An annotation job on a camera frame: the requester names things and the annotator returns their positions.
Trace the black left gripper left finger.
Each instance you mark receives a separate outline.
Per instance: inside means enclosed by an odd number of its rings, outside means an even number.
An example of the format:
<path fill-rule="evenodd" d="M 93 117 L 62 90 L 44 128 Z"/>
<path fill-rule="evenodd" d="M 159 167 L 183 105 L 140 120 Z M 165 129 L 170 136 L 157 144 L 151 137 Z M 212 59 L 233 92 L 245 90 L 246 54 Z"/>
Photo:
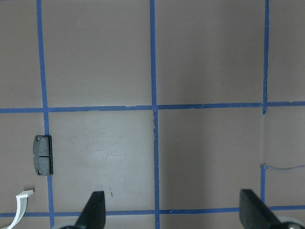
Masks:
<path fill-rule="evenodd" d="M 105 197 L 103 191 L 91 194 L 74 227 L 77 229 L 103 229 L 106 222 Z"/>

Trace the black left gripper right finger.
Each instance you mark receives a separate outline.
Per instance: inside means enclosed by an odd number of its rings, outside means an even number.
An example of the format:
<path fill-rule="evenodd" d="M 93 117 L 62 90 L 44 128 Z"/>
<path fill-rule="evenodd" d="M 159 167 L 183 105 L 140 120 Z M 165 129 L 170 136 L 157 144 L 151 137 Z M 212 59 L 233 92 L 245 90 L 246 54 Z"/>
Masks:
<path fill-rule="evenodd" d="M 273 229 L 281 224 L 251 189 L 240 190 L 239 219 L 244 229 Z"/>

